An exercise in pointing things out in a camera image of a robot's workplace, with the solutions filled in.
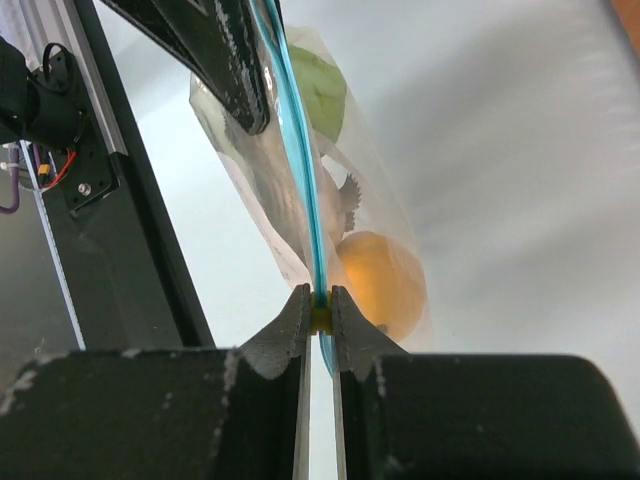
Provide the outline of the clear zip top bag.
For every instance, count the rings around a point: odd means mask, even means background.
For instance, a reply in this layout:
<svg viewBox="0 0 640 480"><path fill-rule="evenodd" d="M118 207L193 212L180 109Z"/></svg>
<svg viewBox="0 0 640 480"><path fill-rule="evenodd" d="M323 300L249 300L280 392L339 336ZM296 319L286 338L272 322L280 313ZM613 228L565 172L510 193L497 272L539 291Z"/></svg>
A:
<svg viewBox="0 0 640 480"><path fill-rule="evenodd" d="M308 27L285 25L272 1L251 1L249 5L258 37L259 73L270 114L268 125L259 134L246 133L199 78L191 81L190 104L284 279L291 285L310 284L320 305L327 307L332 288L340 286L350 294L349 281L337 255L337 247L345 237L360 231L378 233L398 241L421 260L414 230L390 185L377 146L345 77L345 116L338 140L333 143L311 125L288 45L309 50L340 69L318 33ZM303 231L308 236L302 241L287 244L267 219L252 183L252 172L225 133L227 120L249 136L280 135L306 213ZM328 170L337 186L342 186L346 175L352 174L361 189L355 227L337 244L321 222L318 200L323 179L321 168Z"/></svg>

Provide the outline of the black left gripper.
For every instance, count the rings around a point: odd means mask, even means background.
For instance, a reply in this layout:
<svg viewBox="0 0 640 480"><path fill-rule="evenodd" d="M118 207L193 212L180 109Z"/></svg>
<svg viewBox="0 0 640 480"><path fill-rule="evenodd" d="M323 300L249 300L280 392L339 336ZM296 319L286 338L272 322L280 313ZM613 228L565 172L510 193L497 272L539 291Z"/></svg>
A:
<svg viewBox="0 0 640 480"><path fill-rule="evenodd" d="M118 180L75 56L49 43L31 71L1 41L1 142L29 142L42 152L37 186L62 195L72 215L118 187Z"/></svg>

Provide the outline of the grey fake fish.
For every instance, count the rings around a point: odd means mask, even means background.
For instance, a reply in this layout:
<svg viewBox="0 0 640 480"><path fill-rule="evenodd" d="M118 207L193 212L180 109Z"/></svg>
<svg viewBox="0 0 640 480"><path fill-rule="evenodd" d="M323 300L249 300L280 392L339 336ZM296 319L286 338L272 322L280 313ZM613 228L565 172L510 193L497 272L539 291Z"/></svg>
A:
<svg viewBox="0 0 640 480"><path fill-rule="evenodd" d="M225 133L246 161L253 176L253 186L267 219L280 237L289 245L308 236L306 213L293 177L285 147L278 133L249 136L230 120ZM337 244L344 234L355 227L355 211L360 206L361 189L352 174L347 174L342 186L337 186L326 168L318 200L322 226Z"/></svg>

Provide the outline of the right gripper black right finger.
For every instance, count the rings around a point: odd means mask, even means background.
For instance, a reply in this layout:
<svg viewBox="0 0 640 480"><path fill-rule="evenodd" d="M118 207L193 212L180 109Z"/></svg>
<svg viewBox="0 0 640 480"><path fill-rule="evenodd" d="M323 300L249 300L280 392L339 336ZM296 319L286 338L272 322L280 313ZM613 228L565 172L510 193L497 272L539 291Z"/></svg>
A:
<svg viewBox="0 0 640 480"><path fill-rule="evenodd" d="M635 479L639 443L579 356L412 354L332 292L342 479Z"/></svg>

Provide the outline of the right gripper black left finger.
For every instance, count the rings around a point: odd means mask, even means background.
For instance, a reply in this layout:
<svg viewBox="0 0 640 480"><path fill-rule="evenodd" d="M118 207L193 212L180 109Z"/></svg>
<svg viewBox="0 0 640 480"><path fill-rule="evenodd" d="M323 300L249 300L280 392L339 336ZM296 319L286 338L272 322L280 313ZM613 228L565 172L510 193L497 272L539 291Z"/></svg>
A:
<svg viewBox="0 0 640 480"><path fill-rule="evenodd" d="M305 479L310 289L243 345L76 351L1 399L5 479Z"/></svg>

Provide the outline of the light green fake fruit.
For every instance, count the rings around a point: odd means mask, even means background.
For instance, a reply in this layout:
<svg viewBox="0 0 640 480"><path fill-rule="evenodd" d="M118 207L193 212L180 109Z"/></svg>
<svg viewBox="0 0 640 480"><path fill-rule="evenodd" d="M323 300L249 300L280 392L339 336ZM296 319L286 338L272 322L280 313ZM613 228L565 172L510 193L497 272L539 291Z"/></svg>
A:
<svg viewBox="0 0 640 480"><path fill-rule="evenodd" d="M288 45L296 83L314 130L335 143L345 116L347 83L340 69L317 54Z"/></svg>

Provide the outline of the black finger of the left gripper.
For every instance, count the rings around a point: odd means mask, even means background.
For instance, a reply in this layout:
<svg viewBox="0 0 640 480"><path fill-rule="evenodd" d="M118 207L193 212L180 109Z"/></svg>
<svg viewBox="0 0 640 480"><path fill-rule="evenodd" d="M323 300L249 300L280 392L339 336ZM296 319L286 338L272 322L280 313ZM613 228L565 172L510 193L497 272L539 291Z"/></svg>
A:
<svg viewBox="0 0 640 480"><path fill-rule="evenodd" d="M270 114L247 1L114 0L105 4L196 74L246 133L263 132Z"/></svg>

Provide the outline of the orange fake orange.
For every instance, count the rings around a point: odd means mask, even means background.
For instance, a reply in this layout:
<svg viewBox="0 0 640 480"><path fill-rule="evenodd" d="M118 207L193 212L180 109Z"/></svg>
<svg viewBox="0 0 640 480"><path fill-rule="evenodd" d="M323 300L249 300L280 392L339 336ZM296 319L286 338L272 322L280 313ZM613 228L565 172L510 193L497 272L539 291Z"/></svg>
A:
<svg viewBox="0 0 640 480"><path fill-rule="evenodd" d="M345 237L337 255L365 318L396 342L408 337L427 312L421 260L398 241L369 231Z"/></svg>

